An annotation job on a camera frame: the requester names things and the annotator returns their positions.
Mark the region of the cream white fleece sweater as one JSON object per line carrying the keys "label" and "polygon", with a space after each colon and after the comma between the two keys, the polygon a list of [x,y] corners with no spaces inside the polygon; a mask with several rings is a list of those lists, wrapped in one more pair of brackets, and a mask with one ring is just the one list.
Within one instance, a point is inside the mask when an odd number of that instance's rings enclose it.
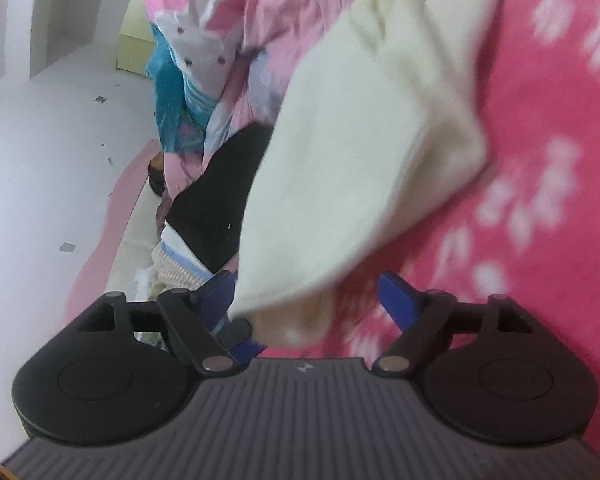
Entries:
{"label": "cream white fleece sweater", "polygon": [[477,58],[498,0],[352,0],[291,77],[248,195],[231,318],[328,331],[338,283],[486,163]]}

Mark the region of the stack of folded clothes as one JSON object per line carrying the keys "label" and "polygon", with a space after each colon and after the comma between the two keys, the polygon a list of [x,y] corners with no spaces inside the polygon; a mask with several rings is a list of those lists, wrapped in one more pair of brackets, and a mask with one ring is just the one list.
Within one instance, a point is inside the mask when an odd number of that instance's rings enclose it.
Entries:
{"label": "stack of folded clothes", "polygon": [[150,258],[150,266],[135,274],[136,301],[155,300],[162,292],[172,288],[196,290],[216,274],[194,255],[167,223]]}

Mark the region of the pink floral bed blanket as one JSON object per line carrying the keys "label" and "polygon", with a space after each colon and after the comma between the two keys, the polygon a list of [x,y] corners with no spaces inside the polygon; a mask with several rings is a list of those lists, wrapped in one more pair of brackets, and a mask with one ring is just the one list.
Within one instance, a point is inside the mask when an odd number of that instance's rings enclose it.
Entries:
{"label": "pink floral bed blanket", "polygon": [[[486,168],[354,271],[320,352],[378,356],[396,328],[374,288],[393,270],[465,301],[513,297],[600,387],[600,0],[501,0],[479,91]],[[600,400],[586,438],[600,452]]]}

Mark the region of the black folded garment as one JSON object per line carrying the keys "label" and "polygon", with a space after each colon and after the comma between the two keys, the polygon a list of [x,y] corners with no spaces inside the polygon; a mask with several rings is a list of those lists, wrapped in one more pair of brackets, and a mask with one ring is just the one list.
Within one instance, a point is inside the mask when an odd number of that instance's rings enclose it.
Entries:
{"label": "black folded garment", "polygon": [[166,215],[193,255],[218,272],[238,252],[248,194],[273,129],[253,122],[211,157],[204,174],[178,194]]}

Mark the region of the pink patterned duvet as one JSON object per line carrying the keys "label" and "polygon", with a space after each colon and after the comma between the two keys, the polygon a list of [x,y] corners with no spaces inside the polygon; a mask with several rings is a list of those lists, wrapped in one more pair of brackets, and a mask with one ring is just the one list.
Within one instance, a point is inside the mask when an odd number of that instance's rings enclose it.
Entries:
{"label": "pink patterned duvet", "polygon": [[163,177],[171,197],[252,122],[276,121],[289,79],[352,0],[145,0]]}

